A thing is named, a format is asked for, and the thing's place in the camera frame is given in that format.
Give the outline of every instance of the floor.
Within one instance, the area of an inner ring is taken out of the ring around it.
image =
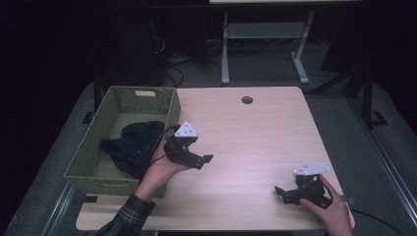
[[[289,52],[295,49],[297,41],[258,40],[247,43],[249,47],[231,49],[229,87],[293,86],[309,90],[337,75],[321,71],[328,49],[325,43],[306,45],[302,62],[310,78],[308,85],[300,84],[290,59]],[[177,59],[184,57],[181,52],[174,56]],[[184,76],[182,88],[221,86],[219,54],[213,54],[208,59],[206,63],[190,61],[172,64]],[[176,84],[181,81],[177,70],[168,69]],[[161,86],[172,85],[167,77]],[[393,184],[383,159],[384,156],[389,157],[406,190],[411,196],[416,196],[417,183],[414,180],[417,172],[413,166],[417,166],[417,137],[378,85],[374,85],[373,111],[380,111],[388,125],[368,129],[358,111],[361,94],[354,99],[346,99],[341,92],[344,86],[345,82],[342,82],[320,94],[305,97],[345,197],[351,208],[381,218],[405,235],[417,235],[417,222],[409,213],[412,209],[407,208],[407,199],[402,197],[401,188]],[[62,177],[88,128],[83,120],[91,111],[93,93],[92,85],[89,85],[74,106],[5,235],[93,234],[80,231],[75,226],[85,193],[68,185]],[[369,216],[354,213],[354,217],[356,235],[398,235],[386,224]],[[142,235],[153,235],[153,232],[143,232]],[[293,232],[293,235],[314,236],[324,235],[324,232]]]

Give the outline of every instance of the table top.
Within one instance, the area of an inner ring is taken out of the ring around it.
[[[303,206],[285,205],[273,186],[296,188],[293,170],[304,161],[329,167],[325,174],[342,194],[328,154],[301,90],[179,88],[180,123],[199,131],[190,151],[213,154],[201,170],[178,173],[144,230],[323,229]],[[242,102],[250,96],[251,104]],[[85,203],[77,227],[98,229],[127,197],[99,196]]]

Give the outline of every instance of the hand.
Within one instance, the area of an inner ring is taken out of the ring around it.
[[[301,199],[300,204],[312,211],[323,222],[329,235],[353,236],[347,204],[323,175],[320,175],[320,179],[333,197],[331,205],[324,209],[305,199]]]
[[[161,141],[157,150],[153,153],[150,159],[151,165],[135,191],[135,195],[144,201],[151,202],[154,193],[159,187],[167,184],[176,173],[190,169],[190,167],[170,161],[165,156],[165,151],[163,150],[165,143],[165,140]]]

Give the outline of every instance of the sleeve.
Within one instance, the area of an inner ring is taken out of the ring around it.
[[[139,235],[155,203],[148,203],[136,195],[119,209],[113,220],[102,226],[96,236]]]

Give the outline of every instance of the dark background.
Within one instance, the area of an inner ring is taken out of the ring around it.
[[[60,0],[2,1],[0,4],[2,233],[77,98],[102,73],[103,64],[117,64],[108,55],[106,60],[102,60],[103,51],[90,37],[91,26],[95,26],[97,19],[102,19],[104,29],[100,32],[103,34],[96,35],[103,42],[110,43],[108,48],[117,52],[117,47],[129,49],[131,46],[111,46],[111,40],[105,41],[103,35],[109,33],[110,27],[107,26],[114,23],[114,15],[97,16],[77,8],[72,2]],[[211,29],[213,24],[221,22],[221,16],[201,15],[193,23]],[[204,56],[204,43],[199,42],[204,42],[206,33],[195,31],[200,40],[191,44],[189,40],[194,35],[186,29],[196,25],[184,25],[190,22],[188,19],[175,19],[164,25],[168,29],[164,33],[175,35],[173,30],[175,25],[178,26],[178,30],[183,31],[182,36],[173,36],[172,43],[191,50],[197,57]],[[310,37],[313,40],[325,37],[333,42],[327,69],[343,72],[368,58],[367,53],[370,53],[375,82],[388,91],[398,111],[417,133],[417,21],[414,4],[395,1],[394,4],[373,5],[365,11],[346,14],[340,22],[329,22],[329,19],[333,19],[332,14],[318,14],[315,24],[321,26],[312,28]],[[137,85],[157,85],[156,77],[155,80],[137,82]]]

